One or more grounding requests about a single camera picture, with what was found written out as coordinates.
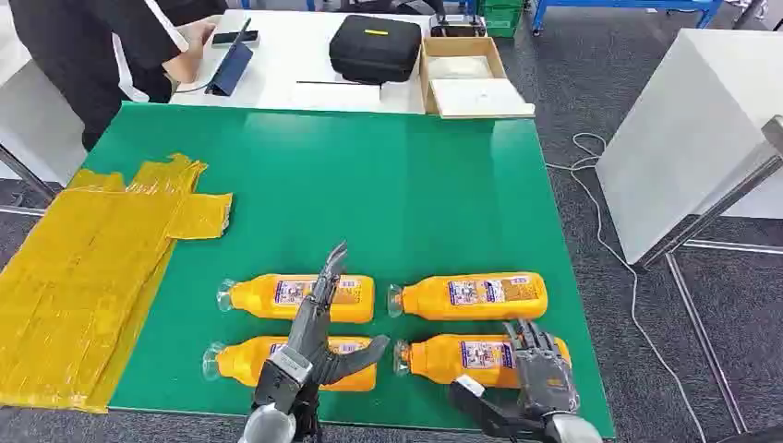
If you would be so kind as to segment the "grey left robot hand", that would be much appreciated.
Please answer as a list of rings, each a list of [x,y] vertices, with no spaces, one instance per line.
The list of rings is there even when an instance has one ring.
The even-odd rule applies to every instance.
[[[312,364],[308,380],[317,385],[336,383],[376,364],[390,343],[389,337],[379,335],[372,338],[367,347],[350,353],[339,354],[329,347],[331,305],[346,254],[346,242],[341,242],[327,256],[311,294],[298,307],[288,336],[288,346]]]

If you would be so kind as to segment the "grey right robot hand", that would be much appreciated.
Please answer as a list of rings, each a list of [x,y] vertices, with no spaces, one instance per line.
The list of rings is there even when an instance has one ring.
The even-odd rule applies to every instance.
[[[505,321],[517,371],[523,416],[575,413],[580,397],[573,383],[572,363],[563,341],[536,323],[521,318]]]

